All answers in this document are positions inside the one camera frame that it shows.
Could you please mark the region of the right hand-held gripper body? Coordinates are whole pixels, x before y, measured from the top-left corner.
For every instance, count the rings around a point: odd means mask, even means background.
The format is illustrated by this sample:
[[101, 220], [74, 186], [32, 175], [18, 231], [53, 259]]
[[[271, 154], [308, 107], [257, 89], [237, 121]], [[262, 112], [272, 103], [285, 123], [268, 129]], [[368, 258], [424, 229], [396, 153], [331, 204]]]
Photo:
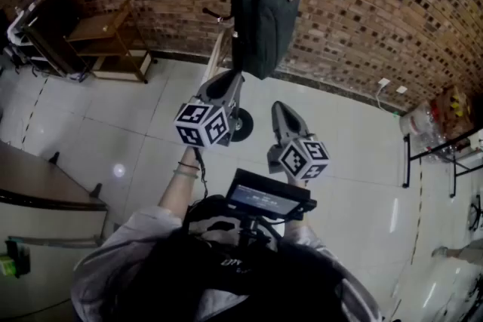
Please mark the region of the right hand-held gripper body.
[[288, 179], [316, 179], [329, 166], [330, 156], [314, 133], [282, 136], [275, 133], [275, 145], [267, 152], [270, 174], [285, 173]]

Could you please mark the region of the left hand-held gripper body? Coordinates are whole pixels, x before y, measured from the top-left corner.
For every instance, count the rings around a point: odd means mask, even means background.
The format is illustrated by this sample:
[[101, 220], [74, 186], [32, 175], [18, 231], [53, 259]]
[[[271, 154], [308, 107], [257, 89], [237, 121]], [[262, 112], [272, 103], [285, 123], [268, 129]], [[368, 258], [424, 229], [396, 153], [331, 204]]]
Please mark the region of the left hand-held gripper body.
[[225, 104], [193, 97], [181, 105], [173, 125], [187, 146], [200, 149], [215, 145], [228, 147], [235, 132], [242, 127], [241, 110], [237, 100]]

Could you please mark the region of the dark grey backpack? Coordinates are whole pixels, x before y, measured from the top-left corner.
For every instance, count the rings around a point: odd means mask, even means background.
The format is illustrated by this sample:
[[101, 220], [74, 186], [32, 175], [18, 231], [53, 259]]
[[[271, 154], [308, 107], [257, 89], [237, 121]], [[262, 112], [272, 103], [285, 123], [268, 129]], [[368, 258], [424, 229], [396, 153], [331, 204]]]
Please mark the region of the dark grey backpack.
[[287, 53], [300, 0], [241, 0], [243, 70], [263, 80]]

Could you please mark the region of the person's left forearm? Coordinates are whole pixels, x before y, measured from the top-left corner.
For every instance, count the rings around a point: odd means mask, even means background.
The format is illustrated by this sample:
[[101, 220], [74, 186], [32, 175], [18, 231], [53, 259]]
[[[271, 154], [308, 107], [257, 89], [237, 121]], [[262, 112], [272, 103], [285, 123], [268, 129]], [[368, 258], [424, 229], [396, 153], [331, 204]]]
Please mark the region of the person's left forearm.
[[[186, 148], [180, 161], [200, 166], [196, 159], [195, 149], [192, 147]], [[184, 220], [192, 200], [193, 187], [198, 179], [199, 171], [177, 164], [158, 205]]]

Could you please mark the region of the person's right forearm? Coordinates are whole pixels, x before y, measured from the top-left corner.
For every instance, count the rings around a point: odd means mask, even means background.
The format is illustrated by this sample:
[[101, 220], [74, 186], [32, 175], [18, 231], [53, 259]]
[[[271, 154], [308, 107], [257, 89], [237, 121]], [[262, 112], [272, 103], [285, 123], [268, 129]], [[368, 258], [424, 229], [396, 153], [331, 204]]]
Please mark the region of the person's right forearm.
[[[296, 180], [292, 177], [288, 177], [288, 184], [292, 186], [297, 186], [299, 188], [305, 189], [306, 188], [306, 181], [303, 180]], [[289, 238], [291, 235], [294, 235], [296, 232], [301, 230], [302, 227], [308, 226], [309, 220], [307, 215], [303, 215], [301, 220], [291, 220], [285, 223], [285, 230], [284, 230], [284, 237]]]

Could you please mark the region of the wooden plank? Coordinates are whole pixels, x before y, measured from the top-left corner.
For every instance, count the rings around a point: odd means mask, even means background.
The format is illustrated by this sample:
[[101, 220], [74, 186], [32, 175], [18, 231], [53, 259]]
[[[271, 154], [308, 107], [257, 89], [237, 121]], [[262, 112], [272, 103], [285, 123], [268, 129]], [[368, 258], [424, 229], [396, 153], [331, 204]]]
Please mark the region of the wooden plank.
[[217, 40], [207, 64], [205, 72], [206, 80], [213, 78], [218, 73], [218, 69], [223, 66], [223, 62], [231, 50], [233, 33], [234, 28], [229, 26], [224, 28], [217, 36]]

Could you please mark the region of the black chest screen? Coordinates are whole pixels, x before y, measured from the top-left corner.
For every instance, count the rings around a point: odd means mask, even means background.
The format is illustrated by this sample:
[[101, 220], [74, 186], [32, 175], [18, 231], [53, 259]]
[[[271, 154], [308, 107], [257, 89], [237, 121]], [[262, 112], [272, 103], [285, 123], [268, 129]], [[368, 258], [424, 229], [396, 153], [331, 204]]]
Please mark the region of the black chest screen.
[[301, 220], [317, 207], [310, 191], [247, 170], [237, 169], [226, 194], [229, 204], [252, 216]]

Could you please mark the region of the wooden shelf unit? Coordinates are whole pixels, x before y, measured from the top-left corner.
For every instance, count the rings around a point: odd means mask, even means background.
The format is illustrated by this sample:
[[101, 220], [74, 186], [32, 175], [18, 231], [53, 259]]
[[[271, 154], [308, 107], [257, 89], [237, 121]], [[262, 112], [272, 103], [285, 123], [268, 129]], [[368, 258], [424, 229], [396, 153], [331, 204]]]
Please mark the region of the wooden shelf unit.
[[82, 18], [64, 38], [96, 78], [147, 84], [153, 55], [142, 36], [131, 0], [117, 11]]

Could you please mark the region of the clear plastic bag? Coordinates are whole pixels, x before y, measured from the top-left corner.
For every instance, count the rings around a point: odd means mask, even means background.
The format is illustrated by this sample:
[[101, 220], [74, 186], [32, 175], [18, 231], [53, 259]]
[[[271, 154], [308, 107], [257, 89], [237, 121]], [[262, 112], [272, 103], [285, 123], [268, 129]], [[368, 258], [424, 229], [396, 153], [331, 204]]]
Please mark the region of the clear plastic bag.
[[444, 142], [439, 124], [427, 100], [400, 117], [399, 127], [403, 136], [409, 136], [411, 147], [415, 152], [435, 148]]

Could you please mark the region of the black chest harness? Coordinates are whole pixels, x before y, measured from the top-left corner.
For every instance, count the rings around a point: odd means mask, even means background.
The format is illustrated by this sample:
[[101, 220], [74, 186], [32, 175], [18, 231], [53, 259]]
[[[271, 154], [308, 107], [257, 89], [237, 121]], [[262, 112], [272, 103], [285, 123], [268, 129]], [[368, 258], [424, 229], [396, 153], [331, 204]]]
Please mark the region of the black chest harness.
[[154, 239], [109, 322], [368, 322], [359, 282], [326, 250], [288, 238], [242, 245], [235, 226]]

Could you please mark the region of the yellow bag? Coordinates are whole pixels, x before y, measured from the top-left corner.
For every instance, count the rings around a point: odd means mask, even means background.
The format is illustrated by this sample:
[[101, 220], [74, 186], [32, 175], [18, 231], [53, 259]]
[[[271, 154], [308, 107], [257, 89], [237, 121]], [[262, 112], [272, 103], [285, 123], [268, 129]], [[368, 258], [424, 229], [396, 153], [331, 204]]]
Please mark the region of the yellow bag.
[[472, 101], [457, 86], [445, 88], [433, 101], [441, 132], [455, 138], [475, 126]]

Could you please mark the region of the person's grey shirt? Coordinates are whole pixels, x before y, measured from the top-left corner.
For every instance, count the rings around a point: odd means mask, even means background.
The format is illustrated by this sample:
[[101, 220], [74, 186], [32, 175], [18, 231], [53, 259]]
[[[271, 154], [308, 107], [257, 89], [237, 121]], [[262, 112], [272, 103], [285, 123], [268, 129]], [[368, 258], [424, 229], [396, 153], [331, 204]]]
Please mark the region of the person's grey shirt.
[[[101, 247], [77, 265], [71, 290], [77, 318], [81, 322], [109, 322], [114, 298], [131, 282], [138, 270], [137, 260], [146, 256], [154, 239], [181, 228], [207, 237], [208, 229], [221, 220], [235, 226], [234, 235], [239, 240], [240, 220], [222, 205], [218, 197], [211, 197], [198, 205], [187, 220], [181, 220], [161, 207], [149, 207], [134, 213]], [[328, 251], [345, 268], [309, 226], [302, 227], [288, 239]], [[383, 316], [374, 297], [350, 274], [364, 291], [365, 303], [371, 310], [368, 322], [382, 322]]]

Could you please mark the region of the dark metal rack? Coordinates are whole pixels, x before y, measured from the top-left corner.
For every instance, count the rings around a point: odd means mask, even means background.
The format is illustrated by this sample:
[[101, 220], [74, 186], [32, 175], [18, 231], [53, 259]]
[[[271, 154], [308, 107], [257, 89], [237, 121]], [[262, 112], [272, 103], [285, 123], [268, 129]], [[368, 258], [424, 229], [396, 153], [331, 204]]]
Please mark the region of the dark metal rack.
[[89, 67], [66, 40], [82, 13], [74, 0], [34, 0], [17, 12], [6, 34], [15, 54], [37, 75], [82, 83]]

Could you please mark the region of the dark wooden table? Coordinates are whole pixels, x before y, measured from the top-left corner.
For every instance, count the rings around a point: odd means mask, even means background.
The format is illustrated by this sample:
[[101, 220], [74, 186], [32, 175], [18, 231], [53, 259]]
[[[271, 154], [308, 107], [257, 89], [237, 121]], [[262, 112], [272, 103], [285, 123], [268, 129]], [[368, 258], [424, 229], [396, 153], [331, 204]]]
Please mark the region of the dark wooden table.
[[0, 240], [102, 237], [108, 212], [102, 184], [86, 189], [57, 166], [0, 141]]

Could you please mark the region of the green box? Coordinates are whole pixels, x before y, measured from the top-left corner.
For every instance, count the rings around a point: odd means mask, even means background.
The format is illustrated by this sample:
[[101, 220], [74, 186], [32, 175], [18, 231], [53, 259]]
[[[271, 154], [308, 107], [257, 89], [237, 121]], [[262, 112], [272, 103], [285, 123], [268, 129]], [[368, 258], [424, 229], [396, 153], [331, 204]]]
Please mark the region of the green box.
[[0, 274], [6, 277], [15, 277], [17, 274], [15, 261], [8, 255], [0, 256]]

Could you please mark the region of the black-frame table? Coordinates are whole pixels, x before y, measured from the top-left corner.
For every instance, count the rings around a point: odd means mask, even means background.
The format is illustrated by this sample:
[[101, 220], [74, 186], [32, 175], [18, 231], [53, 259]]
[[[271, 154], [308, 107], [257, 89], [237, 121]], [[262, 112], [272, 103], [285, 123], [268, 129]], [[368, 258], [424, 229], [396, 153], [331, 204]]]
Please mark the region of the black-frame table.
[[437, 155], [444, 161], [448, 162], [449, 164], [453, 165], [453, 180], [452, 180], [452, 191], [449, 194], [449, 198], [453, 199], [457, 193], [457, 179], [461, 176], [465, 176], [467, 174], [483, 170], [483, 148], [478, 150], [479, 154], [482, 154], [482, 159], [480, 165], [476, 167], [467, 167], [464, 164], [461, 164], [457, 161], [457, 144], [468, 141], [467, 146], [462, 146], [461, 149], [465, 149], [466, 147], [470, 147], [471, 141], [469, 140], [473, 136], [477, 136], [477, 143], [478, 146], [481, 146], [483, 143], [483, 138], [480, 135], [483, 134], [483, 124], [474, 127], [471, 130], [459, 135], [458, 137], [446, 140], [441, 145], [436, 147], [429, 147], [428, 150], [424, 152], [420, 152], [418, 154], [412, 155], [411, 154], [411, 137], [410, 135], [405, 135], [403, 137], [403, 142], [405, 145], [405, 161], [404, 161], [404, 180], [401, 184], [403, 189], [408, 189], [411, 185], [411, 163], [413, 161], [421, 161], [423, 158], [428, 157], [430, 155]]

